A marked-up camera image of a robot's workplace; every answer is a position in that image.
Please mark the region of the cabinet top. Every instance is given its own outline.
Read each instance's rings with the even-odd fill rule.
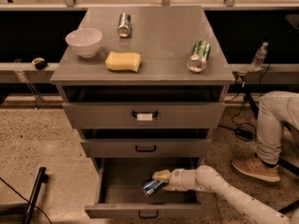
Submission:
[[[131,16],[132,32],[120,38],[120,14]],[[76,84],[228,84],[234,80],[204,10],[183,7],[90,7],[79,28],[103,33],[99,52],[83,59],[67,48],[51,82]],[[194,73],[187,67],[195,42],[204,39],[211,47],[207,69]],[[137,52],[141,64],[137,73],[110,71],[105,60],[111,52]]]

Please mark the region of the drawer handle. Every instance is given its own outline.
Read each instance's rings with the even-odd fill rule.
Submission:
[[[156,215],[155,216],[141,216],[141,211],[138,211],[138,215],[139,215],[139,218],[142,218],[142,219],[154,219],[154,218],[157,218],[159,216],[159,210],[156,210]]]
[[[152,119],[157,118],[158,111],[154,112],[136,112],[132,111],[132,116],[138,121],[152,121]]]
[[[156,149],[157,149],[157,146],[153,146],[152,149],[144,149],[144,148],[135,146],[135,150],[140,153],[150,153],[150,152],[156,151]]]

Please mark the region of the silver can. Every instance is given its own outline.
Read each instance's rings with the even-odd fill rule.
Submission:
[[[119,20],[119,35],[120,37],[128,37],[131,33],[131,16],[130,14],[123,12],[120,14]]]

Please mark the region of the speckled floor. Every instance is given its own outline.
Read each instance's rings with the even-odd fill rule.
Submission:
[[[49,180],[42,185],[37,205],[48,214],[52,223],[247,223],[223,198],[207,193],[201,193],[200,198],[202,203],[210,205],[211,211],[203,218],[89,219],[84,206],[93,204],[95,198],[97,173],[93,163],[85,157],[79,135],[71,128],[59,101],[46,102],[38,110],[34,107],[33,102],[14,99],[7,99],[0,106],[0,176],[29,198],[38,169],[45,166]],[[238,110],[239,106],[227,106],[221,124],[234,127],[231,116]],[[236,121],[255,123],[248,107]],[[277,210],[299,199],[299,178],[282,168],[279,169],[282,180],[276,184],[244,176],[232,169],[232,157],[251,157],[254,148],[255,142],[241,141],[233,132],[218,128],[213,133],[206,163],[233,186]],[[299,165],[299,150],[288,132],[283,141],[282,156]],[[0,197],[0,204],[22,203],[1,181]],[[0,217],[0,223],[20,223],[20,217]],[[35,211],[32,223],[49,222]]]

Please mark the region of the water bottle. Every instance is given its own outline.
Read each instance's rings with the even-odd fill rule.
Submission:
[[[267,55],[267,53],[268,53],[268,43],[263,42],[263,44],[256,51],[255,56],[253,58],[251,64],[252,70],[254,71],[261,70],[264,58]]]
[[[192,55],[187,62],[187,67],[193,72],[201,72],[206,69],[206,61],[210,52],[210,45],[205,40],[199,40],[192,49]]]

